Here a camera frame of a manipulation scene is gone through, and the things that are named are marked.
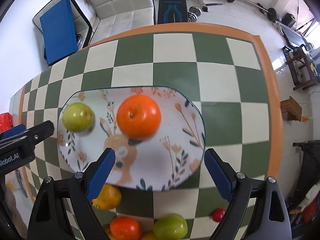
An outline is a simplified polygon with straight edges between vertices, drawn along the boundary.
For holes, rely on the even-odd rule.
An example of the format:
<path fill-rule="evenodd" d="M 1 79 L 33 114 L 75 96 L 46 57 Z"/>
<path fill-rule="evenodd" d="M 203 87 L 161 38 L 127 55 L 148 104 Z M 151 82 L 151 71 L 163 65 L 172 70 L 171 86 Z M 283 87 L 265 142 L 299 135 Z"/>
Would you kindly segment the small red tomato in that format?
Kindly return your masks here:
<path fill-rule="evenodd" d="M 212 220 L 219 223 L 223 219 L 226 211 L 223 208 L 217 208 L 215 209 L 212 214 L 210 215 Z"/>

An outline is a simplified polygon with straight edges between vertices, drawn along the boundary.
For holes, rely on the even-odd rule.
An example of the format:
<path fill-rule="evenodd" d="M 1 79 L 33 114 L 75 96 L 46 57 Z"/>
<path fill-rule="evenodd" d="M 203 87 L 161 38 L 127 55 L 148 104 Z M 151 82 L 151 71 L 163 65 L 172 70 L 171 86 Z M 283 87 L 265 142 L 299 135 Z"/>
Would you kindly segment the yellow orange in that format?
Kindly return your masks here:
<path fill-rule="evenodd" d="M 119 187 L 104 184 L 99 196 L 92 200 L 92 206 L 99 210 L 111 210 L 121 203 L 121 192 Z"/>

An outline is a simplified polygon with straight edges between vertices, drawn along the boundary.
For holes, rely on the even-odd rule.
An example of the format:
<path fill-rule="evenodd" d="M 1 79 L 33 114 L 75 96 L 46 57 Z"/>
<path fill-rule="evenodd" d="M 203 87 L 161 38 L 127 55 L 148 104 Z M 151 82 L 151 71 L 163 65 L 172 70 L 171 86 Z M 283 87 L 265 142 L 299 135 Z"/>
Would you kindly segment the green apple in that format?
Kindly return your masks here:
<path fill-rule="evenodd" d="M 62 114 L 64 127 L 73 133 L 80 133 L 93 125 L 94 113 L 89 106 L 81 102 L 68 104 Z"/>
<path fill-rule="evenodd" d="M 188 224 L 180 215 L 168 215 L 158 219 L 152 231 L 157 239 L 183 239 L 188 233 Z"/>

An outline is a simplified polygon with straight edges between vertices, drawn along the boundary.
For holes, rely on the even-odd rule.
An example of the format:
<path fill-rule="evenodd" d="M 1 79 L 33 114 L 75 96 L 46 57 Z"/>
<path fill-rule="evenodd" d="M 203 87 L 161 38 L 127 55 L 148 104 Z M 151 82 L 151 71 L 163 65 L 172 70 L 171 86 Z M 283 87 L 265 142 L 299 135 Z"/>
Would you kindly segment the bright orange mandarin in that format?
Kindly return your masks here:
<path fill-rule="evenodd" d="M 158 131 L 161 120 L 157 102 L 142 94 L 125 99 L 116 114 L 120 131 L 132 140 L 143 140 L 153 136 Z"/>

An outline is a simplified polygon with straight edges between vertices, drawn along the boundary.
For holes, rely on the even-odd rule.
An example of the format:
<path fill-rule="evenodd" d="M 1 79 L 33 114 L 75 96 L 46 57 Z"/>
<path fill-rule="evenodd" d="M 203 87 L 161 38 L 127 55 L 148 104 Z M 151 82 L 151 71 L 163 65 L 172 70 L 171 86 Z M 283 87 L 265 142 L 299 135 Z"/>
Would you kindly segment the yellow lemon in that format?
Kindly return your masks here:
<path fill-rule="evenodd" d="M 153 232 L 148 232 L 145 233 L 140 240 L 157 240 L 157 238 L 155 237 L 155 235 L 153 234 Z"/>

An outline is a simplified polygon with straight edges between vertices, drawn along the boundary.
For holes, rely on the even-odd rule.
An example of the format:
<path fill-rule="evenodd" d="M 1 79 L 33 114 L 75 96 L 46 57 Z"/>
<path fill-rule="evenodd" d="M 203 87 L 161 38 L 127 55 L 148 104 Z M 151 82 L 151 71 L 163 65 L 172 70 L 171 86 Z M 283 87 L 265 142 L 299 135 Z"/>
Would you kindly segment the red plastic bag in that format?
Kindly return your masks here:
<path fill-rule="evenodd" d="M 10 113 L 0 114 L 0 133 L 10 130 L 12 127 L 12 115 Z"/>

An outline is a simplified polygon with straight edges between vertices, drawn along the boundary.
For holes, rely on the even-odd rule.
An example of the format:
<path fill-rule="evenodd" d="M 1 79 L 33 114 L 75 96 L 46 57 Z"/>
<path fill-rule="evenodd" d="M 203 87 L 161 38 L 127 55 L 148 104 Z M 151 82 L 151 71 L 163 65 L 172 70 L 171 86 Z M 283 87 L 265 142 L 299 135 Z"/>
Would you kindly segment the small wooden stool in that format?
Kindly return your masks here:
<path fill-rule="evenodd" d="M 280 102 L 280 110 L 285 121 L 299 121 L 302 120 L 302 107 L 293 98 L 289 97 Z"/>

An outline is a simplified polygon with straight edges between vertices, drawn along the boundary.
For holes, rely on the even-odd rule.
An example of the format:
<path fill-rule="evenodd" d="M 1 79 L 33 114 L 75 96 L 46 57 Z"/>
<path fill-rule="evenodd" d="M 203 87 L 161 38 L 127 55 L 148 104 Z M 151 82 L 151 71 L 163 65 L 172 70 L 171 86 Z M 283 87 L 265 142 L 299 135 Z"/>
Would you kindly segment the blue cushion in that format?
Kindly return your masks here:
<path fill-rule="evenodd" d="M 40 17 L 46 61 L 57 61 L 78 51 L 70 0 L 61 0 Z"/>

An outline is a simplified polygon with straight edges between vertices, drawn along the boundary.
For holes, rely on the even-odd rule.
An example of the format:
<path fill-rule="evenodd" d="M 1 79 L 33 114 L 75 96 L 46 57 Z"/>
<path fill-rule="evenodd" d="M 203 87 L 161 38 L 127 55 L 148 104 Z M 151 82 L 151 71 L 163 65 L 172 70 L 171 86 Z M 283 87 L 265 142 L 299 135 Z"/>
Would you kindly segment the floral oval plate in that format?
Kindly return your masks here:
<path fill-rule="evenodd" d="M 116 113 L 133 95 L 146 95 L 161 110 L 161 124 L 150 138 L 132 140 L 119 129 Z M 57 124 L 58 150 L 74 172 L 84 172 L 104 149 L 115 152 L 107 183 L 148 191 L 168 191 L 192 176 L 204 155 L 205 127 L 199 109 L 169 87 L 118 87 L 74 93 L 66 105 L 83 103 L 93 112 L 92 126 L 80 133 Z"/>

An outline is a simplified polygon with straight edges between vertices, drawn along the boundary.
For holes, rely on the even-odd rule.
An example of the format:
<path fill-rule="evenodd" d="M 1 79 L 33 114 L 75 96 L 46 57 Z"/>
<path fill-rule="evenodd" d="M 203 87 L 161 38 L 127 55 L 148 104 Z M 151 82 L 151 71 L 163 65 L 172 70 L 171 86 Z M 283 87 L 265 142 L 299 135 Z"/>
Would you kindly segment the dark wooden chair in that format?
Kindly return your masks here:
<path fill-rule="evenodd" d="M 295 47 L 293 55 L 286 61 L 286 65 L 289 66 L 291 72 L 294 84 L 293 91 L 307 90 L 319 85 L 319 64 L 316 64 L 306 45 Z"/>

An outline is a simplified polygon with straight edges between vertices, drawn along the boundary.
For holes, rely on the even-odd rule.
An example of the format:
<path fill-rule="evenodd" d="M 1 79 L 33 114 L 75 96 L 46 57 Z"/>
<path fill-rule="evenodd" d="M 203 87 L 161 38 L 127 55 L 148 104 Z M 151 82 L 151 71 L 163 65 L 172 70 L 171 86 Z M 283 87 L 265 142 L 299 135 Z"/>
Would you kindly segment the checkered green tablecloth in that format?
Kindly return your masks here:
<path fill-rule="evenodd" d="M 140 94 L 144 85 L 156 85 L 151 94 L 173 99 L 172 87 L 186 95 L 202 112 L 206 148 L 213 147 L 236 171 L 249 177 L 277 178 L 283 125 L 276 76 L 259 36 L 215 24 L 154 25 L 106 38 L 66 58 L 30 80 L 22 89 L 18 122 L 28 128 L 51 120 L 67 99 L 79 90 L 130 86 Z M 36 146 L 36 159 L 24 177 L 31 201 L 43 179 L 72 175 L 70 160 L 58 144 L 74 141 L 54 135 Z M 115 215 L 131 215 L 145 231 L 156 218 L 179 213 L 188 223 L 186 239 L 208 239 L 217 226 L 209 217 L 220 198 L 204 165 L 177 190 L 150 193 L 121 189 L 123 202 L 111 211 L 98 211 L 103 224 Z"/>

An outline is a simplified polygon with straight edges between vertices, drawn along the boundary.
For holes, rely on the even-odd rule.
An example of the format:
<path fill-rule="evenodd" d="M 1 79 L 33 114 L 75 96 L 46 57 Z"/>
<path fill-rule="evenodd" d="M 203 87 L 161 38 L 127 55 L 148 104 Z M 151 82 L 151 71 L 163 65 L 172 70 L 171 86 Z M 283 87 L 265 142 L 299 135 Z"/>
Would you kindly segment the white padded chair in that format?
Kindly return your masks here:
<path fill-rule="evenodd" d="M 91 43 L 156 24 L 153 0 L 90 0 L 100 22 Z"/>

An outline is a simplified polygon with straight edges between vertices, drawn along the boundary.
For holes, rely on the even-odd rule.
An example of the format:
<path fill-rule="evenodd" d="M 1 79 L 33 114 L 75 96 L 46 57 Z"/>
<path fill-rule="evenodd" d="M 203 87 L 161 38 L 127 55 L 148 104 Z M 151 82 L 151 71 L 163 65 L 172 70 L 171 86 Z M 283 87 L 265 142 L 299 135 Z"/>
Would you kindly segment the black blue weight bench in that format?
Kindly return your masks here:
<path fill-rule="evenodd" d="M 157 24 L 188 22 L 186 0 L 159 0 Z"/>

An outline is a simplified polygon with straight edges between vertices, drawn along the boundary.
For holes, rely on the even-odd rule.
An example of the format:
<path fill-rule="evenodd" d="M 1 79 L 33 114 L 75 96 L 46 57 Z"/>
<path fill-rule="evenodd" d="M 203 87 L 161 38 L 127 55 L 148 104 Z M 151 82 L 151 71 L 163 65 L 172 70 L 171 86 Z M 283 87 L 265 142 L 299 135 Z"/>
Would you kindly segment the dumbbell plates on floor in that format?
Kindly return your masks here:
<path fill-rule="evenodd" d="M 188 11 L 188 22 L 196 22 L 198 17 L 200 17 L 202 11 L 200 8 L 191 6 Z"/>

